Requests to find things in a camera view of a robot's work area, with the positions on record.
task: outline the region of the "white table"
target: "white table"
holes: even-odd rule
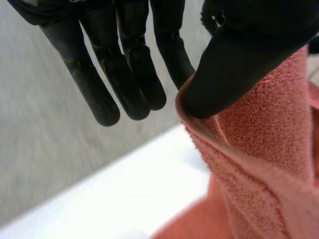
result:
[[[149,237],[203,196],[208,180],[179,125],[5,226],[0,239]]]

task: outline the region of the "robotic hand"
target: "robotic hand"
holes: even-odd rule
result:
[[[146,118],[166,95],[144,34],[149,0],[8,0],[30,24],[39,25],[70,71],[97,122],[112,126],[120,111],[98,75],[80,23],[127,115]],[[151,0],[159,51],[177,88],[194,74],[179,36],[185,0]],[[118,28],[123,47],[118,44]]]
[[[234,104],[319,32],[318,0],[205,0],[213,35],[184,93],[199,119]]]

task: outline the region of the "pink towel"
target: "pink towel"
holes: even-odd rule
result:
[[[318,239],[319,88],[307,49],[206,120],[176,108],[213,176],[207,197],[155,239]]]

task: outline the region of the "black finger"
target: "black finger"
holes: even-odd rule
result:
[[[310,37],[296,36],[294,41],[290,39],[292,35],[262,39],[223,26],[203,53],[184,93],[185,109],[199,119],[225,110],[305,45]]]
[[[159,52],[179,89],[195,73],[179,35],[185,0],[151,0],[151,6]]]
[[[108,4],[86,11],[80,16],[80,21],[125,112],[133,120],[145,119],[150,113],[150,105],[121,53],[112,1],[104,2]]]
[[[95,119],[103,126],[118,122],[120,112],[90,59],[78,19],[65,19],[41,30],[60,53]]]
[[[144,34],[149,14],[148,0],[116,0],[119,32],[124,54],[152,110],[166,104],[166,95],[156,74]]]

